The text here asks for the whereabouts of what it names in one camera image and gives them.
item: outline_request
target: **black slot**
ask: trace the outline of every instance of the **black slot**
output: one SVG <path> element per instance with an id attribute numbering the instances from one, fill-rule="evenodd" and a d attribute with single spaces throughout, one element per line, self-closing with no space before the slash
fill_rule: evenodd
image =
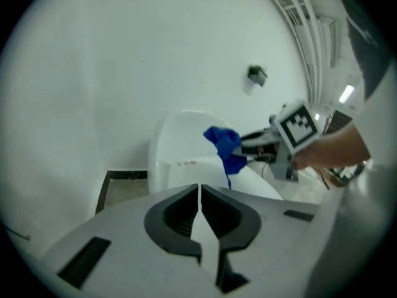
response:
<path id="1" fill-rule="evenodd" d="M 247 140 L 247 139 L 258 138 L 258 137 L 260 137 L 262 135 L 263 135 L 263 131 L 249 133 L 248 135 L 245 135 L 245 136 L 241 137 L 241 141 L 243 142 L 244 140 Z"/>
<path id="2" fill-rule="evenodd" d="M 190 239 L 193 221 L 198 212 L 199 187 L 192 184 L 152 206 L 143 221 L 152 241 L 168 253 L 201 259 L 201 247 Z"/>
<path id="3" fill-rule="evenodd" d="M 79 253 L 58 273 L 58 276 L 80 288 L 110 245 L 104 238 L 92 238 Z"/>
<path id="4" fill-rule="evenodd" d="M 247 147 L 244 146 L 244 143 L 241 145 L 241 153 L 244 153 L 245 155 L 258 155 L 261 156 L 263 154 L 272 154 L 272 155 L 276 155 L 276 151 L 275 151 L 275 145 L 273 143 L 271 143 L 270 145 L 264 145 L 264 146 L 256 146 L 256 147 Z"/>
<path id="5" fill-rule="evenodd" d="M 289 217 L 293 217 L 294 219 L 306 222 L 311 222 L 314 217 L 314 214 L 299 212 L 295 210 L 286 210 L 283 214 Z"/>
<path id="6" fill-rule="evenodd" d="M 217 281 L 219 289 L 224 294 L 249 283 L 249 280 L 244 275 L 235 273 L 232 270 L 226 253 L 221 254 L 219 257 Z"/>
<path id="7" fill-rule="evenodd" d="M 218 239 L 239 226 L 240 211 L 212 193 L 208 193 L 205 188 L 202 189 L 201 203 L 203 214 Z"/>

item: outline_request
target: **toilet bowl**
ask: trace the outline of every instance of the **toilet bowl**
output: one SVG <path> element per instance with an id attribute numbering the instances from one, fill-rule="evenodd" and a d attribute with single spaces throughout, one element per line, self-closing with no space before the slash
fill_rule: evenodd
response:
<path id="1" fill-rule="evenodd" d="M 203 136 L 211 126 L 229 127 L 217 116 L 199 111 L 170 114 L 158 125 L 149 145 L 150 193 L 192 183 L 228 187 L 216 148 Z M 233 190 L 282 199 L 269 183 L 248 167 L 231 175 L 230 180 Z"/>

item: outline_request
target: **hand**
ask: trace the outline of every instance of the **hand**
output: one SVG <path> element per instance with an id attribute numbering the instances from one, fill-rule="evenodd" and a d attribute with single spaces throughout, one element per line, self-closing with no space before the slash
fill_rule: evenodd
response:
<path id="1" fill-rule="evenodd" d="M 310 146 L 299 151 L 293 159 L 293 168 L 295 170 L 302 170 L 309 166 L 313 166 L 313 160 L 316 154 L 316 142 Z"/>

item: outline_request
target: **blue rag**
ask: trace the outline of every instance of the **blue rag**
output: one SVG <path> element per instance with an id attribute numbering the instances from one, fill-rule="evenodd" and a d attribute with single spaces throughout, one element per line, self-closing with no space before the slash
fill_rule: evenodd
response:
<path id="1" fill-rule="evenodd" d="M 246 157 L 232 155 L 233 150 L 240 146 L 241 138 L 234 130 L 218 127 L 210 127 L 203 135 L 206 139 L 211 141 L 218 150 L 218 156 L 222 159 L 230 189 L 231 183 L 229 174 L 237 174 L 247 165 Z"/>

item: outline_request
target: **black strip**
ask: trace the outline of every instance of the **black strip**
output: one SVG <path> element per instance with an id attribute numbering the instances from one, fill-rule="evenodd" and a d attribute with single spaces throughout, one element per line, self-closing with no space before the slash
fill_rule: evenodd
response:
<path id="1" fill-rule="evenodd" d="M 94 237 L 84 248 L 58 273 L 58 276 L 70 285 L 80 288 L 94 269 L 106 249 L 109 240 Z"/>
<path id="2" fill-rule="evenodd" d="M 261 135 L 263 135 L 263 133 L 264 133 L 263 131 L 249 133 L 248 135 L 242 136 L 242 137 L 241 137 L 241 141 L 243 142 L 244 140 L 247 140 L 247 139 L 258 138 L 258 137 L 260 137 Z"/>
<path id="3" fill-rule="evenodd" d="M 232 270 L 226 253 L 221 254 L 218 263 L 217 284 L 222 293 L 226 294 L 248 283 L 249 280 L 244 275 Z"/>
<path id="4" fill-rule="evenodd" d="M 14 231 L 12 228 L 9 228 L 7 225 L 5 225 L 5 224 L 3 224 L 3 226 L 4 226 L 4 228 L 8 231 L 8 232 L 10 232 L 10 233 L 12 233 L 12 234 L 14 234 L 14 235 L 16 235 L 16 236 L 18 236 L 18 237 L 21 237 L 21 238 L 23 238 L 24 240 L 27 240 L 28 242 L 30 242 L 30 236 L 29 235 L 22 235 L 22 234 L 20 234 L 20 233 L 18 233 L 18 232 L 16 232 L 16 231 Z"/>
<path id="5" fill-rule="evenodd" d="M 260 156 L 259 149 L 262 149 L 261 155 L 264 155 L 265 153 L 271 153 L 272 155 L 276 154 L 275 144 L 273 144 L 273 143 L 271 143 L 270 145 L 253 146 L 253 147 L 244 146 L 244 143 L 241 145 L 241 153 L 243 153 L 245 155 Z"/>
<path id="6" fill-rule="evenodd" d="M 99 193 L 99 198 L 98 198 L 98 203 L 97 203 L 97 208 L 95 210 L 95 214 L 98 214 L 100 211 L 102 211 L 105 207 L 105 200 L 106 200 L 106 195 L 107 195 L 107 189 L 109 188 L 110 184 L 110 175 L 109 171 L 106 173 L 104 183 L 102 184 L 102 187 L 100 189 Z"/>
<path id="7" fill-rule="evenodd" d="M 147 179 L 147 171 L 108 171 L 109 176 L 112 180 L 139 180 Z"/>
<path id="8" fill-rule="evenodd" d="M 293 217 L 294 219 L 306 222 L 311 222 L 314 217 L 314 214 L 299 212 L 295 210 L 286 210 L 283 214 L 289 217 Z"/>
<path id="9" fill-rule="evenodd" d="M 192 184 L 180 193 L 152 206 L 143 225 L 149 237 L 170 254 L 194 256 L 201 260 L 201 246 L 190 239 L 198 212 L 199 186 Z"/>

